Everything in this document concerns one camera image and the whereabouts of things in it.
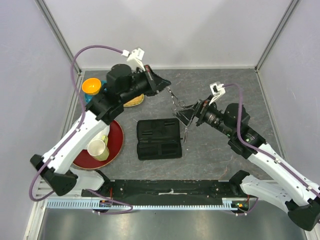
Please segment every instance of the black case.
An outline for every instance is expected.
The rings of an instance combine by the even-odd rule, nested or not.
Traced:
[[[139,160],[182,157],[180,122],[176,118],[140,120],[136,126]]]

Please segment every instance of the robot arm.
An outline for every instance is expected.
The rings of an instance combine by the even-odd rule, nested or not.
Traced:
[[[206,123],[226,135],[229,138],[228,145],[235,153],[260,167],[278,185],[260,181],[245,171],[236,173],[230,182],[235,183],[239,191],[259,197],[282,209],[302,229],[312,230],[320,220],[319,185],[294,169],[272,149],[261,135],[248,126],[250,115],[242,106],[241,137],[246,143],[256,147],[258,151],[243,144],[237,135],[239,105],[231,103],[224,112],[218,110],[216,100],[225,93],[224,85],[219,82],[213,83],[210,89],[212,95],[206,100],[198,100],[194,105],[175,112],[174,115],[186,126],[197,117],[197,126]]]
[[[150,66],[142,65],[141,68],[142,63],[137,59],[139,55],[140,51],[133,51],[128,56],[128,63],[137,67],[133,73],[131,67],[126,64],[112,67],[106,76],[107,83],[85,106],[85,117],[80,127],[74,124],[52,149],[42,156],[35,154],[31,158],[30,162],[38,171],[52,158],[41,172],[41,176],[58,196],[63,196],[74,188],[99,189],[105,181],[104,176],[96,171],[70,168],[74,159],[97,133],[124,111],[125,103],[141,94],[154,96],[171,84],[170,81],[156,75]],[[58,148],[58,154],[52,157]]]

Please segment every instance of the red tray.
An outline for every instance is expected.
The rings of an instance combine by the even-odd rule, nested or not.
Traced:
[[[109,164],[120,153],[124,143],[124,132],[117,121],[110,124],[110,132],[108,135],[109,157],[105,161],[95,160],[89,155],[87,150],[82,150],[73,161],[73,164],[82,169],[98,169]]]

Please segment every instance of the orange bowl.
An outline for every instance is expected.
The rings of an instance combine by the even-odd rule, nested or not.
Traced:
[[[82,83],[82,91],[88,95],[96,95],[101,88],[101,81],[98,78],[88,78]]]

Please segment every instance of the metal floor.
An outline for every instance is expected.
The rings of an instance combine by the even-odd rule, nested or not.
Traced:
[[[141,210],[122,215],[47,209],[38,240],[306,240],[288,216],[260,201],[248,216],[209,210]]]
[[[243,88],[243,101],[250,114],[249,125],[260,133],[277,151],[278,146],[271,126],[266,105],[254,69],[180,69],[156,70],[164,79],[170,80],[172,91],[186,105],[205,99],[210,94],[209,85],[238,83]],[[106,79],[107,71],[86,71],[88,78]],[[228,87],[218,100],[218,109],[224,110],[230,103],[238,102],[238,90]],[[189,129],[186,144],[182,145],[182,158],[140,161],[137,155],[137,121],[173,118],[172,99],[167,91],[153,97],[145,97],[138,106],[125,108],[117,120],[124,131],[122,151],[114,161],[100,170],[110,179],[219,179],[228,180],[239,170],[245,170],[263,180],[270,177],[260,168],[236,155],[228,145],[228,138],[207,124]],[[81,114],[77,106],[74,121]]]

